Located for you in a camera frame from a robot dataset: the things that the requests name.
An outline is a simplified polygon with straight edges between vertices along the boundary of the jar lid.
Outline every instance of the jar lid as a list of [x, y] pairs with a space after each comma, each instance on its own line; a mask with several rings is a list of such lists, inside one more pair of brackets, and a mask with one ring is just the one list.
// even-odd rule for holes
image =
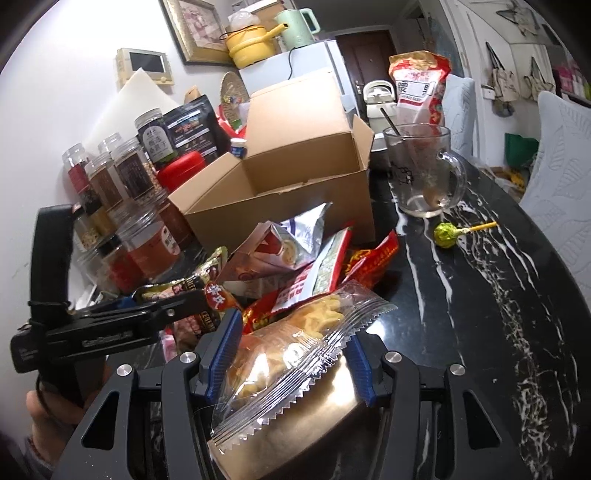
[[84, 170], [86, 171], [87, 175], [92, 175], [104, 164], [110, 161], [112, 161], [112, 159], [111, 154], [109, 152], [101, 153], [98, 157], [89, 160], [86, 166], [84, 167]]
[[230, 145], [236, 148], [246, 147], [246, 140], [243, 138], [231, 138]]
[[117, 235], [112, 235], [108, 238], [105, 238], [101, 243], [99, 243], [96, 246], [96, 249], [103, 257], [106, 257], [120, 245], [121, 240], [119, 239], [119, 237]]
[[152, 206], [141, 208], [134, 216], [131, 216], [121, 227], [117, 230], [117, 235], [123, 240], [132, 238], [135, 234], [141, 231], [144, 227], [151, 224], [159, 215]]
[[189, 152], [162, 168], [156, 178], [160, 185], [172, 193], [206, 166], [205, 159], [199, 152]]
[[111, 156], [113, 157], [113, 160], [116, 161], [120, 158], [124, 158], [129, 152], [137, 150], [139, 147], [139, 140], [133, 137], [117, 145], [117, 147], [111, 152]]
[[146, 113], [143, 113], [138, 118], [135, 119], [135, 127], [139, 130], [145, 124], [149, 124], [152, 120], [156, 120], [157, 118], [162, 117], [162, 110], [160, 108], [154, 108], [153, 110], [149, 110]]
[[119, 132], [115, 132], [99, 143], [99, 153], [112, 152], [119, 143], [121, 143], [121, 135]]
[[66, 150], [61, 156], [61, 159], [64, 161], [64, 166], [70, 170], [79, 163], [86, 163], [88, 160], [88, 153], [86, 153], [84, 145], [77, 143], [73, 147]]

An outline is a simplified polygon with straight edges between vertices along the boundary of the green bag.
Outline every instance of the green bag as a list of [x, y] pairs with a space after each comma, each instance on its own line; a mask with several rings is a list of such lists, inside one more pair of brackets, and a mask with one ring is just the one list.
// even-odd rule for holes
[[505, 134], [505, 161], [507, 165], [513, 168], [528, 166], [535, 160], [539, 146], [540, 142], [535, 138]]

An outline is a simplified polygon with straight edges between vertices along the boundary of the wooden door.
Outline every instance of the wooden door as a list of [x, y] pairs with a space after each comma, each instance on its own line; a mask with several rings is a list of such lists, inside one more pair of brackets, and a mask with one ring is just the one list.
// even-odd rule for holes
[[392, 38], [387, 30], [378, 30], [338, 35], [336, 42], [357, 93], [359, 112], [366, 117], [363, 86], [372, 80], [392, 81], [388, 75], [389, 57], [396, 55]]

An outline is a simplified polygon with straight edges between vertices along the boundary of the spice jar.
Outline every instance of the spice jar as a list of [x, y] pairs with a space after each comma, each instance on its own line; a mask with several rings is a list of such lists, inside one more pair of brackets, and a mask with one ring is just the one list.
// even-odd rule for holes
[[160, 170], [178, 157], [160, 108], [150, 110], [136, 118], [135, 127], [138, 129], [138, 140], [148, 152], [156, 170]]
[[74, 205], [74, 244], [82, 253], [93, 248], [100, 240], [100, 233], [95, 224], [84, 213], [82, 205]]
[[184, 258], [177, 241], [154, 208], [145, 208], [117, 232], [131, 258], [151, 281], [162, 280]]
[[115, 170], [129, 195], [140, 206], [153, 204], [158, 194], [158, 189], [154, 186], [156, 180], [152, 181], [144, 167], [147, 159], [138, 139], [132, 138], [119, 144], [111, 152], [111, 156], [115, 163]]
[[121, 292], [128, 295], [145, 283], [144, 273], [118, 236], [105, 239], [96, 249], [103, 256], [103, 264], [109, 268], [111, 280]]
[[123, 224], [131, 214], [137, 211], [137, 204], [129, 198], [113, 166], [110, 153], [101, 153], [98, 157], [89, 160], [85, 170], [90, 185], [97, 192], [107, 213], [117, 225]]
[[88, 250], [77, 259], [78, 266], [82, 273], [100, 291], [107, 291], [114, 295], [119, 294], [119, 288], [111, 280], [109, 267], [103, 264], [102, 256], [96, 248]]
[[115, 225], [109, 218], [106, 209], [95, 190], [90, 186], [88, 176], [84, 170], [89, 161], [88, 153], [82, 144], [76, 144], [61, 156], [64, 167], [76, 193], [80, 196], [80, 203], [86, 214], [101, 235], [112, 235]]
[[183, 214], [176, 205], [168, 199], [168, 194], [162, 190], [155, 199], [155, 207], [161, 216], [164, 224], [170, 230], [170, 233], [177, 241], [179, 247], [184, 250], [193, 240], [195, 235], [185, 220]]
[[119, 132], [115, 132], [114, 134], [109, 135], [107, 138], [105, 138], [101, 143], [99, 143], [97, 145], [97, 148], [99, 149], [99, 153], [111, 153], [120, 143], [121, 135], [119, 134]]

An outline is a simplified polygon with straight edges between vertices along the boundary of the yellow lollipop stick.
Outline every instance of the yellow lollipop stick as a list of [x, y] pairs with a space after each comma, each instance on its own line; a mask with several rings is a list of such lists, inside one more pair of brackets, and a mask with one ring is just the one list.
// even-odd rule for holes
[[493, 228], [494, 226], [496, 226], [496, 222], [483, 223], [482, 225], [471, 226], [468, 230], [471, 232], [477, 232], [478, 230], [485, 230], [487, 228]]

